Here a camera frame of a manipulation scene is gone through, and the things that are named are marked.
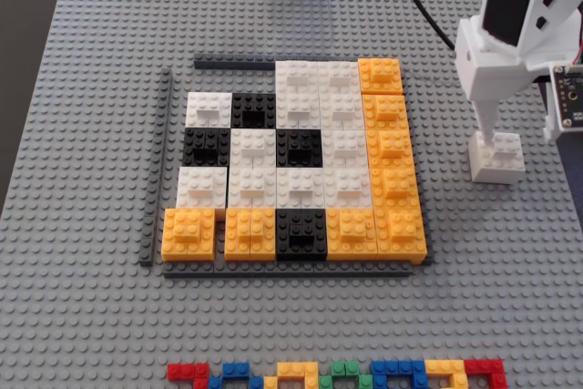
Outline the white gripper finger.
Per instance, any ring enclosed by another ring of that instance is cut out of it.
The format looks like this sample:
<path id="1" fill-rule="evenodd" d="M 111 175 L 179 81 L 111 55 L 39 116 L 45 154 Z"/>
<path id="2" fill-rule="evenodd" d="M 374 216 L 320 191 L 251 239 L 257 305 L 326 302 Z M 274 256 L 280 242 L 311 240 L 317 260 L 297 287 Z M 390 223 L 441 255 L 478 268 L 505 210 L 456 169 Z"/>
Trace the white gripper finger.
<path id="1" fill-rule="evenodd" d="M 547 142 L 556 142 L 561 136 L 560 117 L 557 114 L 556 96 L 553 87 L 546 87 L 547 115 L 544 135 Z"/>
<path id="2" fill-rule="evenodd" d="M 492 144 L 494 140 L 498 105 L 499 100 L 473 101 L 479 130 L 486 144 Z"/>

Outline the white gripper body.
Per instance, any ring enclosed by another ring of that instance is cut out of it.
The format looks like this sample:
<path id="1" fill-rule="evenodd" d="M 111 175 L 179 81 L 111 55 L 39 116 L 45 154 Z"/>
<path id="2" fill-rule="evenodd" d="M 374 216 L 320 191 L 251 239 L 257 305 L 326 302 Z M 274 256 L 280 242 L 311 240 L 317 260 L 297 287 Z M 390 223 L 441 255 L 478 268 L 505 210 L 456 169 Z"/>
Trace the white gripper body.
<path id="1" fill-rule="evenodd" d="M 467 97 L 500 99 L 532 82 L 529 58 L 556 28 L 543 0 L 483 0 L 478 15 L 460 21 L 455 42 L 455 66 Z"/>

